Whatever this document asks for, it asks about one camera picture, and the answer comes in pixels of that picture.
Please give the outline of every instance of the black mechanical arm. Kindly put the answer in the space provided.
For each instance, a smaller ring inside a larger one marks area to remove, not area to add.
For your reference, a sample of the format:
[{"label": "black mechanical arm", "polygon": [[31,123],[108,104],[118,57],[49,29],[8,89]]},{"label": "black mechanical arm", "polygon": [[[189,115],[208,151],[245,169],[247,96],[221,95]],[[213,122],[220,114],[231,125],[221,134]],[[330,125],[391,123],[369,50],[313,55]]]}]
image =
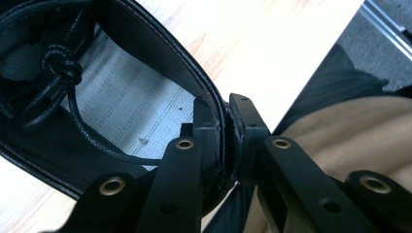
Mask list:
[{"label": "black mechanical arm", "polygon": [[[232,94],[229,110],[229,130],[238,132],[233,177],[258,187],[272,230],[412,232],[412,195],[399,184],[369,171],[337,181],[296,142],[271,136],[249,98]],[[202,146],[211,142],[210,128],[194,121],[194,136],[171,141],[156,171],[138,183],[127,174],[96,180],[57,232],[200,232]]]}]

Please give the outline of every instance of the wooden table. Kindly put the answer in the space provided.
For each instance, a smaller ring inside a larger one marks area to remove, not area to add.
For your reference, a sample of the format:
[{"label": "wooden table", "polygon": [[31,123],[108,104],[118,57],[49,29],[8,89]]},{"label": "wooden table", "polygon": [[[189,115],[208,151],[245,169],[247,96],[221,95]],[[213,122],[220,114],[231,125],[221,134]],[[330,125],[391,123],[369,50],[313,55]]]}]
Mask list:
[{"label": "wooden table", "polygon": [[[197,59],[223,98],[250,97],[274,129],[361,0],[139,0]],[[75,201],[0,159],[0,232],[61,226]]]}]

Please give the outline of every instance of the black leather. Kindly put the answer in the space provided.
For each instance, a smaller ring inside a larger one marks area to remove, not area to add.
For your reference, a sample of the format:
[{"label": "black leather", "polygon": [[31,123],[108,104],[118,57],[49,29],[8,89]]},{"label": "black leather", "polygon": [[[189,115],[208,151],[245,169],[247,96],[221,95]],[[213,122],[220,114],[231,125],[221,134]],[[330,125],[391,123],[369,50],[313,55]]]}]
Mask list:
[{"label": "black leather", "polygon": [[[212,176],[215,183],[207,187],[203,204],[204,213],[209,212],[232,186],[229,180],[231,165],[227,162],[230,159],[227,159],[226,153],[225,103],[197,62],[142,6],[132,0],[3,0],[0,3],[0,43],[6,46],[0,50],[0,59],[11,50],[26,46],[24,42],[30,42],[21,38],[30,38],[33,34],[31,24],[34,22],[41,22],[50,15],[52,20],[58,21],[60,16],[73,15],[84,6],[88,7],[89,17],[100,24],[122,49],[192,95],[201,97],[213,111],[217,144],[215,153],[210,154],[214,162],[206,164],[206,167],[209,171],[214,168],[215,174]],[[66,24],[49,34],[40,32],[31,40],[33,48],[42,50],[52,41],[64,37],[69,26]],[[79,45],[86,39],[86,25],[80,27],[84,33],[76,34],[73,45]],[[34,51],[31,57],[37,56],[41,54]],[[25,60],[24,63],[27,66],[38,65],[36,60],[31,63]],[[1,64],[0,70],[7,65]],[[33,76],[41,72],[40,68],[29,68],[33,70]],[[29,131],[18,129],[14,125],[13,111],[18,111],[21,108],[19,105],[24,103],[11,102],[8,96],[26,82],[0,78],[0,104],[3,108],[0,109],[0,153],[9,161],[74,198],[79,198],[92,181],[104,174],[126,172],[138,178],[147,173],[142,166],[116,159],[91,145],[62,108],[39,128]],[[118,150],[95,131],[92,133],[108,147]]]}]

